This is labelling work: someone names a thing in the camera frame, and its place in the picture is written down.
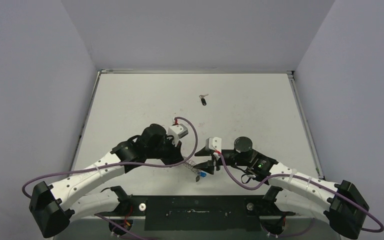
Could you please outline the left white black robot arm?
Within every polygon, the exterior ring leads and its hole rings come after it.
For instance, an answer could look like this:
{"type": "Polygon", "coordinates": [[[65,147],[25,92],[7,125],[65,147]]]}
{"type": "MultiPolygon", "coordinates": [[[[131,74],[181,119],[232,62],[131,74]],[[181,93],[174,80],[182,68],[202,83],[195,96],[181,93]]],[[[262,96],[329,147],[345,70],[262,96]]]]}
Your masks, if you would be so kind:
{"type": "Polygon", "coordinates": [[[180,139],[189,133],[183,124],[164,129],[151,124],[140,135],[120,142],[104,157],[60,181],[44,181],[33,188],[29,210],[42,236],[51,238],[68,227],[70,222],[103,212],[125,213],[132,209],[131,197],[120,186],[104,188],[91,194],[105,182],[128,173],[148,159],[161,160],[164,165],[184,160],[180,139]]]}

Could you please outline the key with black tag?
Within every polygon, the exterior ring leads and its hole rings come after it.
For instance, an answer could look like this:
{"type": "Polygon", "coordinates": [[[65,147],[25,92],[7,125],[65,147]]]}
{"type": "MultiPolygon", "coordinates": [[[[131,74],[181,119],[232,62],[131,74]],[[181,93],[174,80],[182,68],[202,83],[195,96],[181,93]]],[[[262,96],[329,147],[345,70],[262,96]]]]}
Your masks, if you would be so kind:
{"type": "Polygon", "coordinates": [[[206,101],[206,99],[205,99],[206,96],[208,96],[208,94],[201,94],[201,95],[199,95],[201,104],[202,104],[203,106],[206,106],[206,105],[207,105],[207,101],[206,101]]]}

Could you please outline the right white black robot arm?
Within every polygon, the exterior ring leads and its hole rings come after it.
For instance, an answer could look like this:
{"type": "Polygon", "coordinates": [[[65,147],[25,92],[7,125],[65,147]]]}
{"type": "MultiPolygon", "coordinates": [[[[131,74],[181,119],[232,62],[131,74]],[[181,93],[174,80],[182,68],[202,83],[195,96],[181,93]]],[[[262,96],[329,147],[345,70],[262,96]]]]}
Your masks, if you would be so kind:
{"type": "Polygon", "coordinates": [[[253,149],[250,138],[241,136],[233,149],[222,149],[219,137],[210,137],[194,154],[211,159],[197,169],[213,174],[229,167],[269,186],[263,201],[282,212],[295,213],[328,223],[341,236],[356,240],[369,206],[355,185],[313,178],[253,149]]]}

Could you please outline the key with blue tag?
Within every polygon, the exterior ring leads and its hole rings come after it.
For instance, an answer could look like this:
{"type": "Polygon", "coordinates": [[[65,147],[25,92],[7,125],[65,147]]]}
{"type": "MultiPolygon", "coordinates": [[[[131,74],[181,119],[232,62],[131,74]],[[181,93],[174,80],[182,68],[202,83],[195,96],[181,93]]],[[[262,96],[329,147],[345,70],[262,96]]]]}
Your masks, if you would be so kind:
{"type": "Polygon", "coordinates": [[[199,173],[199,175],[200,175],[201,177],[206,177],[206,176],[207,176],[207,174],[206,174],[205,172],[203,172],[203,171],[201,171],[201,172],[199,173]]]}

